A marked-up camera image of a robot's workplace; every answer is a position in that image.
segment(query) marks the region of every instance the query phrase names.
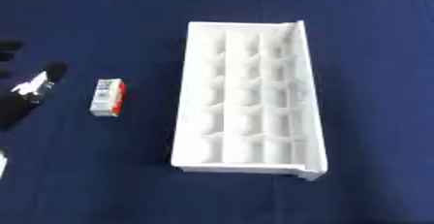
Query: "white ice cube tray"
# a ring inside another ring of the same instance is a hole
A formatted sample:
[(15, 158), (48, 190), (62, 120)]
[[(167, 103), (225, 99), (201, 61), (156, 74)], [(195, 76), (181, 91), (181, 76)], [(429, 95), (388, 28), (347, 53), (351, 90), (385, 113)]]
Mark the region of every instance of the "white ice cube tray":
[(306, 179), (326, 172), (303, 21), (190, 22), (171, 163)]

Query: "ice cube compartment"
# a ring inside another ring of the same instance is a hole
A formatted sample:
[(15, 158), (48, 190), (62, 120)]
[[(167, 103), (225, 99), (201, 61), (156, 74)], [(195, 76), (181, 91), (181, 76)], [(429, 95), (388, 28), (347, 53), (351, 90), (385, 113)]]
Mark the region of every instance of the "ice cube compartment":
[(190, 22), (171, 163), (306, 179), (326, 172), (302, 21)]

